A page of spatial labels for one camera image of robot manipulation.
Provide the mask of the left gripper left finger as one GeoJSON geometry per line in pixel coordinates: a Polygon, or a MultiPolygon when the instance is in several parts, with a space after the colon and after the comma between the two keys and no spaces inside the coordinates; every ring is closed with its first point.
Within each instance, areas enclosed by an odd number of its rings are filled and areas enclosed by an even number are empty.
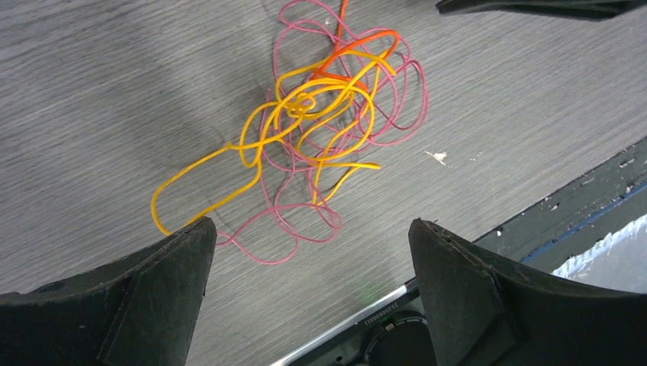
{"type": "Polygon", "coordinates": [[[128,256],[1,296],[3,365],[184,365],[214,257],[200,220],[128,256]]]}

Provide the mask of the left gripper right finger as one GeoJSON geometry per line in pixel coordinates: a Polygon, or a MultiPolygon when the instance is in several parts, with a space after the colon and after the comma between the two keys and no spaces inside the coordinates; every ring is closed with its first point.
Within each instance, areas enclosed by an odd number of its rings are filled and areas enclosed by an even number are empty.
{"type": "Polygon", "coordinates": [[[410,252],[440,365],[644,365],[646,297],[582,284],[414,220],[410,252]]]}

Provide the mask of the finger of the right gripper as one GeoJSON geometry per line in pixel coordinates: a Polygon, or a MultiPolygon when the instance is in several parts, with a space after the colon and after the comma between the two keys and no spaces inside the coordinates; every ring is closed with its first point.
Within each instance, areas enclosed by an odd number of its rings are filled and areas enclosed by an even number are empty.
{"type": "Polygon", "coordinates": [[[440,14],[457,15],[485,11],[509,11],[586,21],[604,21],[646,6],[646,0],[443,0],[440,14]]]}

